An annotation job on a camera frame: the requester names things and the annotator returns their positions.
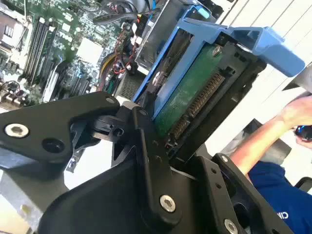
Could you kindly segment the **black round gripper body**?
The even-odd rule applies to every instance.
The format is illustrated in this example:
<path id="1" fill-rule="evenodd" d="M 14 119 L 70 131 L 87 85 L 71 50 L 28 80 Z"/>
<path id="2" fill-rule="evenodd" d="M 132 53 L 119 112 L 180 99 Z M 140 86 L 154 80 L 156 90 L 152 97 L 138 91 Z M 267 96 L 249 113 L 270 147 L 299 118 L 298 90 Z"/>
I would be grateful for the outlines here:
<path id="1" fill-rule="evenodd" d="M 44 212 L 39 234 L 216 234 L 212 212 L 202 203 L 199 183 L 191 175 L 172 169 L 182 212 L 171 230 L 149 227 L 140 209 L 136 163 L 115 166 L 59 196 Z"/>

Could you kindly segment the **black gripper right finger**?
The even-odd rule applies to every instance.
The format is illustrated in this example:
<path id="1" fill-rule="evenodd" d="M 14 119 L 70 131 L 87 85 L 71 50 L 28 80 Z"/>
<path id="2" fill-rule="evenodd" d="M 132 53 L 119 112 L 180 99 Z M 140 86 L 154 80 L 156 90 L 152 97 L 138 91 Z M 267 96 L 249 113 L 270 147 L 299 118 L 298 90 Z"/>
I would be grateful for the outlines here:
<path id="1" fill-rule="evenodd" d="M 253 234 L 291 234 L 292 230 L 222 154 L 212 159 L 197 157 L 197 179 L 209 234 L 244 234 L 247 222 Z"/>

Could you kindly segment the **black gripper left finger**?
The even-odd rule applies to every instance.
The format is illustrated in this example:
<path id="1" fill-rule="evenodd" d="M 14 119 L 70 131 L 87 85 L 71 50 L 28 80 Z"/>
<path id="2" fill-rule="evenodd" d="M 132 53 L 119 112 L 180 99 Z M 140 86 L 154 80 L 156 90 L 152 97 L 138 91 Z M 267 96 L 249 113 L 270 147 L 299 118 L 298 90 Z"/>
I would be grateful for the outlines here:
<path id="1" fill-rule="evenodd" d="M 181 210 L 174 200 L 172 171 L 149 115 L 140 107 L 120 106 L 105 92 L 2 113 L 0 167 L 36 180 L 52 180 L 62 174 L 75 151 L 102 138 L 114 144 L 115 166 L 130 160 L 136 163 L 144 223 L 176 226 Z"/>

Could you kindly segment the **person's bare hand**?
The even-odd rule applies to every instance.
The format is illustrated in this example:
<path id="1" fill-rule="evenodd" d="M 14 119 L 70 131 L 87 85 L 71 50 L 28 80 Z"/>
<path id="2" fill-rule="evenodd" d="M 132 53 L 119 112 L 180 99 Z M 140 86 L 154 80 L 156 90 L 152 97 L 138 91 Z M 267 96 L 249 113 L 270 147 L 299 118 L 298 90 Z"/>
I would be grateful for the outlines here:
<path id="1" fill-rule="evenodd" d="M 286 105 L 281 113 L 287 130 L 294 129 L 296 142 L 312 148 L 312 97 L 301 97 Z"/>

